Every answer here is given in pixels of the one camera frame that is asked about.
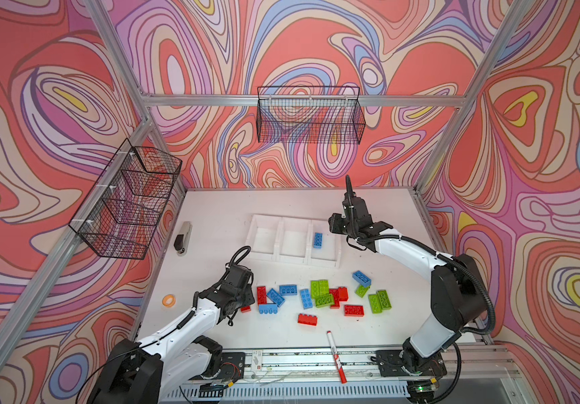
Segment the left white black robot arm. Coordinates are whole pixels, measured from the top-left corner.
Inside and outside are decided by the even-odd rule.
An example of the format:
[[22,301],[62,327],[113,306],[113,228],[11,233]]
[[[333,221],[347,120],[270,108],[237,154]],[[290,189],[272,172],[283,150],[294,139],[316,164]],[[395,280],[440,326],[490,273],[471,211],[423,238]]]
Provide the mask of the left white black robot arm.
[[157,403],[182,380],[220,373],[223,347],[206,333],[254,304],[254,274],[241,264],[251,252],[241,247],[225,264],[221,278],[195,292],[189,309],[138,342],[124,339],[109,354],[87,403]]

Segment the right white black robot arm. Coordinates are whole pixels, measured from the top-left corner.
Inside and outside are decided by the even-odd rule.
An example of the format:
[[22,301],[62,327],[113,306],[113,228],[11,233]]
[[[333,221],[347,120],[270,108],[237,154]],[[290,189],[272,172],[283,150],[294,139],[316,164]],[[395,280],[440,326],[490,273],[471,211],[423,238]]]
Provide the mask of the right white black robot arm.
[[431,287],[431,314],[402,344],[397,366],[419,375],[465,333],[490,335],[496,326],[495,305],[474,258],[444,254],[407,237],[387,222],[375,222],[365,200],[347,190],[343,212],[328,219],[330,232],[346,236],[348,244],[396,260]]

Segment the small green lego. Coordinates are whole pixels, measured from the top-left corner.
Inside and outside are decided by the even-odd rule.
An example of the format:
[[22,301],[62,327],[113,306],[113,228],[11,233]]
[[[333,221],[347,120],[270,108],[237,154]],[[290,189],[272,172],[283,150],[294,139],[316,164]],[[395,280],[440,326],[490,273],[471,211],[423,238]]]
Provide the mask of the small green lego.
[[368,292],[369,290],[370,290],[370,287],[369,287],[369,286],[363,286],[363,285],[361,285],[361,284],[360,284],[360,285],[359,285],[359,286],[356,288],[356,290],[355,290],[355,294],[356,294],[357,296],[359,296],[360,298],[363,298],[363,297],[364,297],[364,296],[367,294],[367,292]]

